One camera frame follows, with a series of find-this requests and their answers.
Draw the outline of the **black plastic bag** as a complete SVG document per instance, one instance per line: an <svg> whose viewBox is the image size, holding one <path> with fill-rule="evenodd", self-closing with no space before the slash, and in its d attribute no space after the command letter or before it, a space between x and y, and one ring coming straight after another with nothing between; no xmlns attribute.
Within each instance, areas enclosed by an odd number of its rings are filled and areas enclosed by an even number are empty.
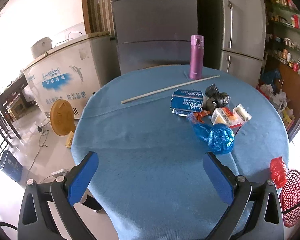
<svg viewBox="0 0 300 240"><path fill-rule="evenodd" d="M216 108L226 107L230 102L230 95L226 92L220 92L213 83L205 90L203 109L213 112Z"/></svg>

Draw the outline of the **grey multi-door refrigerator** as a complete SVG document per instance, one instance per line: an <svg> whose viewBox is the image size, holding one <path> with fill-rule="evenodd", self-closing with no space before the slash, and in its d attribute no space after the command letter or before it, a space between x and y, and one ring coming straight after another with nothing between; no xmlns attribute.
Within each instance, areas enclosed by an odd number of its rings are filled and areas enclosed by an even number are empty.
<svg viewBox="0 0 300 240"><path fill-rule="evenodd" d="M122 74L190 62L197 0L111 0Z"/></svg>

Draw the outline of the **silver two-door refrigerator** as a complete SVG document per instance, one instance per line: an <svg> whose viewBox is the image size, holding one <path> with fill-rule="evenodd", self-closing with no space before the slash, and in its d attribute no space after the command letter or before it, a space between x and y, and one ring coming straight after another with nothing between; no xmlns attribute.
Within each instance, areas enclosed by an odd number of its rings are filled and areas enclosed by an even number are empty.
<svg viewBox="0 0 300 240"><path fill-rule="evenodd" d="M266 42L264 0L221 0L221 13L218 69L256 87Z"/></svg>

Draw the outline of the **orange red medicine box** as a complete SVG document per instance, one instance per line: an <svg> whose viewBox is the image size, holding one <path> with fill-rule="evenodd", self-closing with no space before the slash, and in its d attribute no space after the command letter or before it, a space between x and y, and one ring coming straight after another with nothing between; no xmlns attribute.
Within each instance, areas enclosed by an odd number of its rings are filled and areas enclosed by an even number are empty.
<svg viewBox="0 0 300 240"><path fill-rule="evenodd" d="M242 126L239 118L230 111L228 107L216 108L213 111L211 122L215 124L225 124L229 128L236 128Z"/></svg>

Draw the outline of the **orange snack wrapper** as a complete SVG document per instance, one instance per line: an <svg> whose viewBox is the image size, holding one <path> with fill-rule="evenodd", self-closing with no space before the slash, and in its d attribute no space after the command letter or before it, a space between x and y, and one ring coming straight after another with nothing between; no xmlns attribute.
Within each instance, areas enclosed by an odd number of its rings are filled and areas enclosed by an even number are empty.
<svg viewBox="0 0 300 240"><path fill-rule="evenodd" d="M194 116L195 118L197 119L197 121L201 122L201 123L204 123L204 118L208 115L210 115L211 112L210 111L206 111L206 110L203 110L201 112L194 112Z"/></svg>

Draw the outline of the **white rice cooker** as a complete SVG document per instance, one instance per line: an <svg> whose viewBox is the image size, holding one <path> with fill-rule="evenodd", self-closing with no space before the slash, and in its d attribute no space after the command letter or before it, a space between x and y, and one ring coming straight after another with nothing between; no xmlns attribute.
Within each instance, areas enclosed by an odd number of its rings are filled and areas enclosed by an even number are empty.
<svg viewBox="0 0 300 240"><path fill-rule="evenodd" d="M49 37L44 37L37 41L32 47L31 47L31 53L34 59L39 57L40 55L43 55L47 51L52 49L52 40Z"/></svg>

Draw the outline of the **white power strip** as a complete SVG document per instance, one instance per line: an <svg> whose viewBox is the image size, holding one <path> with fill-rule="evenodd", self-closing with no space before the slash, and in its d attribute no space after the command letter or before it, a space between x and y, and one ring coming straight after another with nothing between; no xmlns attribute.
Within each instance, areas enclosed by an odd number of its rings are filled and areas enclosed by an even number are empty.
<svg viewBox="0 0 300 240"><path fill-rule="evenodd" d="M58 171L52 172L51 176L54 177L54 178L57 178L58 176L64 176L65 177L67 175L67 173L68 173L67 169L62 168Z"/></svg>

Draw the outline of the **blue crushed carton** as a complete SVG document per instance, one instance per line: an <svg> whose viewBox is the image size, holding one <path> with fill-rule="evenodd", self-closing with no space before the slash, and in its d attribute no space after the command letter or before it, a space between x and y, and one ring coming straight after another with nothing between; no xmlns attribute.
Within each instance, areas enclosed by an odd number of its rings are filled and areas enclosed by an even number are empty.
<svg viewBox="0 0 300 240"><path fill-rule="evenodd" d="M187 116L203 109L204 97L200 90L176 90L171 97L170 107L173 114Z"/></svg>

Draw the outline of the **blue tablecloth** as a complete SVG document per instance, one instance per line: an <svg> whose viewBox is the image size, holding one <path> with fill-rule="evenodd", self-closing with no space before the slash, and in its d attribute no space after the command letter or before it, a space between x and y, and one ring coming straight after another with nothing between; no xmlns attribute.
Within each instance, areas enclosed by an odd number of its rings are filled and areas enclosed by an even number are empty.
<svg viewBox="0 0 300 240"><path fill-rule="evenodd" d="M98 169L89 185L119 239L203 239L226 210L203 168L207 144L187 119L170 108L173 87L188 81L187 65L121 75L88 101L71 153L75 163L96 152ZM273 158L289 160L285 126L271 103L251 85L211 68L205 81L187 86L204 91L215 84L251 115L235 136L231 153L218 158L234 174L263 183Z"/></svg>

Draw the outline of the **blue plastic bag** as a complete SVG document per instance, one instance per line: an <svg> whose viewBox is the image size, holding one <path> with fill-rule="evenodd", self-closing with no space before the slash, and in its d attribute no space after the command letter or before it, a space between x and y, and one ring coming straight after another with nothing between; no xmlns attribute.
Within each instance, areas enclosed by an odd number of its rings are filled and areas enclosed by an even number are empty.
<svg viewBox="0 0 300 240"><path fill-rule="evenodd" d="M210 126L197 120L194 113L187 115L196 137L205 142L213 153L230 153L235 145L235 135L232 129L225 124L215 124Z"/></svg>

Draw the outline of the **white medicine box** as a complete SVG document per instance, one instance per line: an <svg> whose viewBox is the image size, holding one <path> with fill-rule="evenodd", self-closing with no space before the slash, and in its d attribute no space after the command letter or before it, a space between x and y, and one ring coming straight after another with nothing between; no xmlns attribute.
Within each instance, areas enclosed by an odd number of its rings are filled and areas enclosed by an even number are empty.
<svg viewBox="0 0 300 240"><path fill-rule="evenodd" d="M252 118L252 116L246 111L246 109L241 104L236 106L233 109L232 113L234 114L234 116L236 116L236 118L241 124L248 122Z"/></svg>

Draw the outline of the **red plastic bag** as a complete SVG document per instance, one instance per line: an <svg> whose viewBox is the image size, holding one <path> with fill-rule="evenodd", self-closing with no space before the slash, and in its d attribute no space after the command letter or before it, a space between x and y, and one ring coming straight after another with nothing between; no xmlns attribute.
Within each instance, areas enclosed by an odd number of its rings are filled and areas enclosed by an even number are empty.
<svg viewBox="0 0 300 240"><path fill-rule="evenodd" d="M271 159L270 161L270 178L276 185L277 189L283 188L287 182L287 167L282 156Z"/></svg>

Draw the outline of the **white chest freezer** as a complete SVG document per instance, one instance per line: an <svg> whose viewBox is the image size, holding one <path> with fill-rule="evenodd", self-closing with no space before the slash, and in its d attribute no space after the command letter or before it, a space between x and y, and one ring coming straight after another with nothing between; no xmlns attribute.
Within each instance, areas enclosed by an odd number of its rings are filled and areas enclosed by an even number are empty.
<svg viewBox="0 0 300 240"><path fill-rule="evenodd" d="M91 33L57 46L36 58L24 71L42 113L50 116L57 100L70 103L76 119L89 98L120 75L108 33Z"/></svg>

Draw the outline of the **wooden shelf cabinet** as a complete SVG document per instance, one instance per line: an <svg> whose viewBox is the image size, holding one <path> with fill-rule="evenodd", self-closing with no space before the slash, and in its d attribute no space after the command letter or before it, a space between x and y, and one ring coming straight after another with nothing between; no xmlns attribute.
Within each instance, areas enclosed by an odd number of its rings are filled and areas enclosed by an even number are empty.
<svg viewBox="0 0 300 240"><path fill-rule="evenodd" d="M277 70L274 90L284 92L290 114L283 114L290 140L300 131L300 9L293 0L264 0L266 6L265 74Z"/></svg>

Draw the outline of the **blue crate on floor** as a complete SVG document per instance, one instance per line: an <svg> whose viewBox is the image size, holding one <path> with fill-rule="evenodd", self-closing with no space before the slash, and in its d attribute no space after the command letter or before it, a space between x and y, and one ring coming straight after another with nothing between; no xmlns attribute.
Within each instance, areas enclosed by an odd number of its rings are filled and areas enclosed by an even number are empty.
<svg viewBox="0 0 300 240"><path fill-rule="evenodd" d="M2 153L0 158L0 170L8 175L13 181L17 183L21 181L23 166L10 150L4 150Z"/></svg>

